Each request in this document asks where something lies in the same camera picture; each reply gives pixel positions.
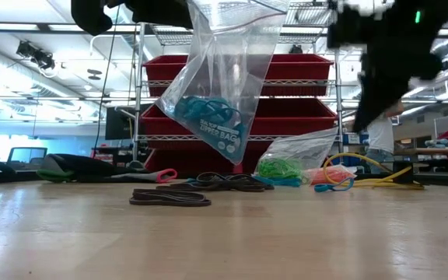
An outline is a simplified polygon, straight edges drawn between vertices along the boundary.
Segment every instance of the ceiling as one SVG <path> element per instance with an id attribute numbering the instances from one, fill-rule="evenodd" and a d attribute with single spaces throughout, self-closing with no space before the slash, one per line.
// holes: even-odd
<path id="1" fill-rule="evenodd" d="M 290 14 L 287 23 L 293 20 L 291 17 L 293 9 L 300 9 L 309 1 L 294 1 L 296 4 L 290 6 Z M 363 11 L 372 11 L 382 6 L 381 1 L 351 0 L 351 4 L 359 5 Z M 304 19 L 311 20 L 316 17 L 319 30 L 325 33 L 324 22 L 319 22 L 325 8 L 312 9 L 304 12 Z M 106 10 L 106 13 L 115 17 L 117 10 Z M 131 12 L 124 6 L 119 12 L 119 23 L 133 23 Z M 68 121 L 94 121 L 98 118 L 99 100 L 58 100 L 59 98 L 74 97 L 100 97 L 103 86 L 104 92 L 113 98 L 134 97 L 135 69 L 132 65 L 137 61 L 135 48 L 138 47 L 139 38 L 126 36 L 115 36 L 113 48 L 112 36 L 92 36 L 83 33 L 31 33 L 23 31 L 25 26 L 19 23 L 69 23 L 74 24 L 69 0 L 0 0 L 0 23 L 11 23 L 0 25 L 0 96 L 14 96 L 14 99 L 0 100 L 0 120 L 68 120 Z M 153 35 L 144 37 L 145 60 L 152 59 L 162 54 L 188 54 L 189 45 L 172 45 L 174 38 L 167 33 L 167 28 L 155 26 Z M 304 36 L 282 37 L 275 48 L 276 54 L 286 54 L 292 47 L 292 43 L 302 45 L 304 52 L 318 53 L 327 59 L 333 60 L 334 53 L 326 48 L 326 38 L 313 35 L 313 27 L 284 27 L 283 33 L 304 33 Z M 56 63 L 54 70 L 41 71 L 33 62 L 23 59 L 16 54 L 21 41 L 28 41 L 34 47 L 53 54 Z M 438 39 L 436 45 L 448 43 L 448 39 Z M 341 81 L 342 97 L 353 99 L 358 96 L 360 89 L 357 83 L 357 74 L 360 71 L 359 58 L 362 50 L 360 48 L 347 48 L 341 51 Z M 100 71 L 99 80 L 93 80 L 88 69 Z M 330 80 L 335 79 L 334 69 L 330 71 Z M 443 83 L 419 84 L 423 90 L 416 93 L 413 98 L 432 99 L 444 90 Z M 146 88 L 142 91 L 144 102 L 152 102 Z M 335 98 L 335 90 L 332 86 L 327 95 Z M 132 105 L 132 101 L 114 100 L 109 101 L 107 106 Z"/>

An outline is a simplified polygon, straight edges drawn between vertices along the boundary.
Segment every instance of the black strap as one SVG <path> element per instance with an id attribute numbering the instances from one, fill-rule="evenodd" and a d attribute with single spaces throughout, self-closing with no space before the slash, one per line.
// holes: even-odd
<path id="1" fill-rule="evenodd" d="M 183 207 L 201 207 L 212 204 L 212 202 L 203 194 L 146 189 L 134 189 L 129 203 L 131 205 L 167 205 Z"/>

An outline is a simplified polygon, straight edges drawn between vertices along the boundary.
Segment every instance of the yellow cable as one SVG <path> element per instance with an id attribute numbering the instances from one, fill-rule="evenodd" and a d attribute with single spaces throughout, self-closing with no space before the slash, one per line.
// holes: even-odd
<path id="1" fill-rule="evenodd" d="M 324 170 L 324 176 L 326 177 L 326 179 L 328 181 L 330 181 L 330 183 L 332 184 L 338 184 L 339 182 L 336 182 L 334 180 L 332 180 L 329 175 L 327 174 L 327 166 L 331 163 L 331 161 L 333 161 L 333 159 L 337 159 L 339 157 L 342 156 L 352 156 L 352 157 L 356 157 L 362 160 L 365 160 L 368 163 L 372 163 L 376 166 L 378 166 L 379 168 L 382 169 L 386 169 L 386 167 L 382 166 L 380 163 L 378 163 L 377 161 L 370 159 L 366 156 L 361 156 L 355 153 L 350 153 L 350 152 L 342 152 L 339 153 L 337 155 L 334 155 L 332 157 L 330 157 L 329 159 L 326 160 L 326 162 L 323 165 L 323 170 Z M 412 167 L 407 167 L 404 168 L 403 170 L 397 172 L 397 173 L 393 173 L 388 177 L 385 177 L 383 179 L 364 179 L 364 180 L 357 180 L 354 184 L 354 187 L 403 187 L 406 189 L 410 189 L 410 190 L 424 190 L 425 188 L 419 184 L 414 182 L 413 184 L 397 184 L 393 182 L 394 178 L 397 178 L 399 176 L 401 176 L 402 174 L 408 172 L 409 170 L 411 170 Z"/>

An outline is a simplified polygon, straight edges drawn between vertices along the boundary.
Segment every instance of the wire rack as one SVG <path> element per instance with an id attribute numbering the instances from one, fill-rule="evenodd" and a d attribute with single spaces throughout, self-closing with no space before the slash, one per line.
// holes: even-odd
<path id="1" fill-rule="evenodd" d="M 235 9 L 243 2 L 227 2 L 219 4 L 219 11 Z M 203 13 L 210 13 L 211 5 L 201 7 Z M 334 18 L 327 8 L 327 2 L 294 2 L 289 6 L 285 25 L 282 28 L 278 43 L 280 44 L 312 44 L 323 34 Z M 153 33 L 163 46 L 179 46 L 191 44 L 193 32 L 182 27 L 160 26 L 152 24 Z"/>

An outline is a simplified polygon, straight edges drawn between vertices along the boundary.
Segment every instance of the plastic bag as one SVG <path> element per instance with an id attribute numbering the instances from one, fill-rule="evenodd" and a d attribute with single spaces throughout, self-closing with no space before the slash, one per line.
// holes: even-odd
<path id="1" fill-rule="evenodd" d="M 355 170 L 350 170 L 349 168 L 342 166 L 341 164 L 335 166 L 328 166 L 326 168 L 327 175 L 335 182 L 342 182 L 347 178 L 355 178 L 357 175 L 354 174 Z M 306 173 L 309 174 L 311 185 L 316 184 L 331 184 L 329 180 L 327 180 L 326 175 L 324 175 L 324 168 L 314 168 L 310 170 L 306 170 Z"/>
<path id="2" fill-rule="evenodd" d="M 156 105 L 232 163 L 243 159 L 289 0 L 188 0 L 186 66 Z"/>
<path id="3" fill-rule="evenodd" d="M 323 164 L 337 132 L 337 128 L 331 128 L 276 139 L 259 159 L 255 173 L 265 178 L 308 178 L 310 176 L 305 170 L 319 168 Z"/>

